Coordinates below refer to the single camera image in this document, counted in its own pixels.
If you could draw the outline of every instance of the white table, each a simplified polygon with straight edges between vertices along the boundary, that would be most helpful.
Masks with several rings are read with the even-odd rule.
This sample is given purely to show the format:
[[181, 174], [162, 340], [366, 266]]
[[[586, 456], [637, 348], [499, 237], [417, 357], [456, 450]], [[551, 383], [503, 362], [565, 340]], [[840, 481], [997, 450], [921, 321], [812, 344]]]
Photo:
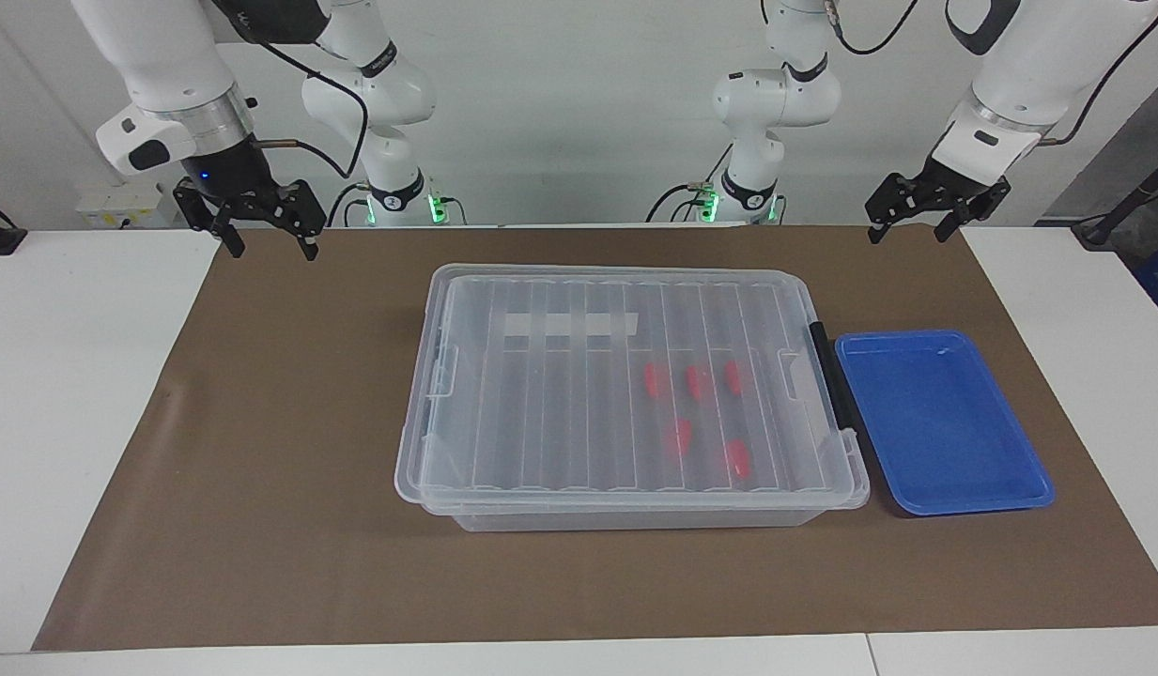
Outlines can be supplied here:
[[[1158, 566], [1158, 310], [1069, 232], [965, 233]], [[0, 258], [0, 674], [1158, 674], [1158, 629], [23, 654], [213, 252], [37, 232]]]

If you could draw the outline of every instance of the white label strip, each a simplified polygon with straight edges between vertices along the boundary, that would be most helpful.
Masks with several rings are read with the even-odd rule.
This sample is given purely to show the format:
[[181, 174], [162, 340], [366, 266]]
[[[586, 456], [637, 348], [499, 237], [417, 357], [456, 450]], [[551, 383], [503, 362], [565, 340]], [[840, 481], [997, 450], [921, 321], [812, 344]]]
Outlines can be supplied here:
[[[507, 313], [505, 336], [508, 338], [528, 337], [532, 317], [529, 313]], [[588, 314], [586, 325], [587, 336], [613, 335], [613, 316], [608, 313]], [[549, 313], [544, 316], [544, 333], [547, 336], [570, 336], [570, 313]], [[638, 335], [638, 313], [624, 314], [624, 333], [626, 336]]]

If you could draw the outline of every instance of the plastic box lid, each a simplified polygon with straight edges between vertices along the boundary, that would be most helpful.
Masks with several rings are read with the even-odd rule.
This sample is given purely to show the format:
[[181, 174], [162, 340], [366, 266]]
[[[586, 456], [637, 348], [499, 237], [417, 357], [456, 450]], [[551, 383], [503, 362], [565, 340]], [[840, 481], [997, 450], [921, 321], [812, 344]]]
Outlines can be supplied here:
[[780, 272], [442, 266], [395, 487], [434, 514], [855, 508], [815, 319]]
[[842, 336], [837, 359], [892, 495], [909, 513], [1028, 509], [1054, 501], [1050, 476], [967, 336]]

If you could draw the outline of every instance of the brown paper mat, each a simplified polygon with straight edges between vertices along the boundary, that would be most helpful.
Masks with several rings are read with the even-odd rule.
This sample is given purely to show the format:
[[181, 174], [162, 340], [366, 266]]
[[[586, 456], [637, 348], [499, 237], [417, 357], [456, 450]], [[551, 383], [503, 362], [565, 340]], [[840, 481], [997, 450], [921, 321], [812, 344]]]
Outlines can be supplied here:
[[[332, 232], [313, 265], [245, 236], [211, 266], [35, 649], [1158, 624], [1158, 573], [961, 236]], [[901, 519], [872, 468], [866, 508], [793, 529], [464, 534], [393, 487], [447, 262], [784, 270], [831, 336], [962, 330], [1058, 498]]]

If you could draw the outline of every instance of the white wall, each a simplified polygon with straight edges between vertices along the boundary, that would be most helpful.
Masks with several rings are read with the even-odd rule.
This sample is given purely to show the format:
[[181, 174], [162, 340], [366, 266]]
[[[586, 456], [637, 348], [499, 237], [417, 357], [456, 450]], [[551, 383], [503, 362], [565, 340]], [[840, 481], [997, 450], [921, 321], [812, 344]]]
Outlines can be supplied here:
[[[903, 6], [849, 3], [845, 30], [855, 43], [873, 43]], [[863, 201], [888, 171], [921, 168], [977, 68], [953, 42], [941, 6], [923, 3], [874, 57], [833, 50], [845, 87], [841, 111], [822, 127], [782, 133], [789, 222], [862, 222]], [[382, 7], [403, 54], [440, 89], [437, 116], [408, 132], [425, 169], [463, 198], [475, 221], [644, 218], [664, 189], [703, 178], [728, 141], [711, 110], [717, 78], [777, 65], [758, 5], [746, 0], [384, 0]], [[127, 103], [67, 2], [0, 0], [0, 24], [89, 132]], [[300, 73], [248, 44], [221, 51], [244, 90], [261, 98], [261, 134], [303, 137], [347, 154], [345, 142], [302, 111]], [[291, 52], [325, 63], [314, 47]], [[0, 162], [13, 159], [8, 168], [0, 163], [0, 204], [29, 226], [78, 227], [67, 213], [76, 192], [67, 184], [102, 179], [102, 163], [75, 132], [43, 119], [16, 91], [21, 86], [21, 74], [0, 68]], [[1107, 87], [1076, 141], [1013, 168], [1012, 196], [994, 220], [1033, 222], [1157, 86], [1158, 34]], [[274, 152], [271, 162], [280, 178], [313, 181], [323, 201], [340, 184], [295, 150]], [[161, 179], [175, 175], [162, 171]], [[47, 186], [25, 191], [32, 181]]]
[[[1158, 89], [1050, 206], [1054, 216], [1107, 212], [1158, 167]], [[1158, 214], [1158, 201], [1146, 206]]]

